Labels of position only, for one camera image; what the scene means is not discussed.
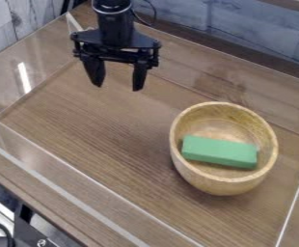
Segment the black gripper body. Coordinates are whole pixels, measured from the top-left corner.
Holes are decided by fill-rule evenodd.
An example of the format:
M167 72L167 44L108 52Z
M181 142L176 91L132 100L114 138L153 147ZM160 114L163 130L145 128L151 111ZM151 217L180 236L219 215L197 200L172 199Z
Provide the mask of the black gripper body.
M147 68L159 65L161 44L136 30L132 11L98 14L97 28L73 32L70 40L73 56L82 62L143 64Z

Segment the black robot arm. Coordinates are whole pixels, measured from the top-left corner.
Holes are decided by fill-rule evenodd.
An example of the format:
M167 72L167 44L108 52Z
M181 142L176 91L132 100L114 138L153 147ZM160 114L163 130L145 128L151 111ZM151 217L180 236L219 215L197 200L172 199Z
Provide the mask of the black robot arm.
M100 87L105 78L104 62L133 66L132 90L144 87L147 71L159 65L161 43L141 34L133 20L136 15L131 0L92 0L97 28L73 32L73 56L80 59L92 83Z

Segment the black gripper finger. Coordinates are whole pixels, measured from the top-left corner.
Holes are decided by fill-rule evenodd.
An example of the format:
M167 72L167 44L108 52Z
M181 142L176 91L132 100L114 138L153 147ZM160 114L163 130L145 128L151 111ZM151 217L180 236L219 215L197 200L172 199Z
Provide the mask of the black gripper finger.
M105 66L104 62L93 57L86 58L82 61L84 68L86 71L86 75L92 81L92 83L100 87L102 85L104 77L105 77Z
M147 77L147 70L148 70L148 65L145 62L139 61L133 65L133 72L132 72L132 90L140 91L144 86L144 81Z

